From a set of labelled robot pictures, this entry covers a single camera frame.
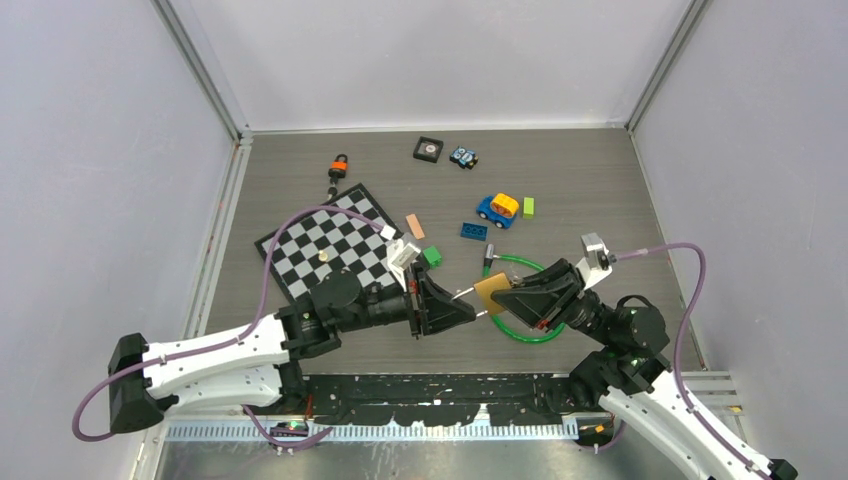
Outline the brass padlock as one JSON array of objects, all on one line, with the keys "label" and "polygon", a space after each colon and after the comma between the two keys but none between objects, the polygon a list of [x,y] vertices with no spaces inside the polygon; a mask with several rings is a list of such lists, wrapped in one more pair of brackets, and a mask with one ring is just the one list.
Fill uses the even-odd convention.
[{"label": "brass padlock", "polygon": [[465,290],[459,291],[451,297],[450,301],[455,302],[469,294],[475,294],[480,299],[483,307],[481,311],[474,313],[476,318],[486,315],[498,315],[505,312],[507,308],[494,298],[494,294],[497,292],[510,292],[512,287],[512,282],[507,274],[505,272],[498,272],[486,276]]}]

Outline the green cable lock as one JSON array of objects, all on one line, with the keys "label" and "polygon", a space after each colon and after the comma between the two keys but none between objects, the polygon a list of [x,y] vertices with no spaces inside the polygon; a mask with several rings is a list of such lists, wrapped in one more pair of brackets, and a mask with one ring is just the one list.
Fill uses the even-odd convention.
[{"label": "green cable lock", "polygon": [[[496,260],[523,265],[537,272],[541,272],[545,269],[545,267],[541,264],[521,256],[511,254],[498,254],[495,252],[495,246],[489,243],[486,245],[483,254],[482,275],[484,278],[489,277],[493,263]],[[498,328],[498,330],[510,339],[519,343],[530,345],[547,343],[561,335],[566,328],[563,323],[560,323],[557,326],[551,328],[549,321],[545,320],[539,314],[533,312],[529,307],[526,306],[519,306],[518,304],[516,304],[514,307],[505,307],[505,311],[511,313],[514,317],[524,323],[528,328],[544,332],[544,335],[535,337],[519,334],[516,330],[507,326],[496,313],[487,310],[486,315],[491,319],[492,323]]]}]

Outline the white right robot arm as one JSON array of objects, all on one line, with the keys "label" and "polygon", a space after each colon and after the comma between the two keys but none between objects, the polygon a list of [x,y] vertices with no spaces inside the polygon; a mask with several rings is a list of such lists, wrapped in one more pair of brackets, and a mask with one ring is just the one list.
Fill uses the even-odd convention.
[{"label": "white right robot arm", "polygon": [[645,297],[605,304],[593,286],[612,272],[612,259],[564,259],[524,278],[507,280],[484,299],[532,328],[559,326],[601,344],[568,375],[554,399],[615,414],[664,453],[690,479],[795,479],[785,459],[756,452],[685,386],[663,355],[670,339],[664,317]]}]

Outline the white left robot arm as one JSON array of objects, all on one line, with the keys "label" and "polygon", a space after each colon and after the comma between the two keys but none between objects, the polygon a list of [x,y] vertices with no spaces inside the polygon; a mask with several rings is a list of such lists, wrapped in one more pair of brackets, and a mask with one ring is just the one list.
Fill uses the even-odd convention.
[{"label": "white left robot arm", "polygon": [[339,348],[341,333],[407,323],[420,337],[474,321],[473,307],[421,265],[404,276],[404,284],[365,286],[350,271],[332,272],[255,328],[165,343],[121,337],[107,367],[123,375],[108,388],[110,433],[145,430],[181,408],[273,405],[293,414],[307,398],[299,361]]}]

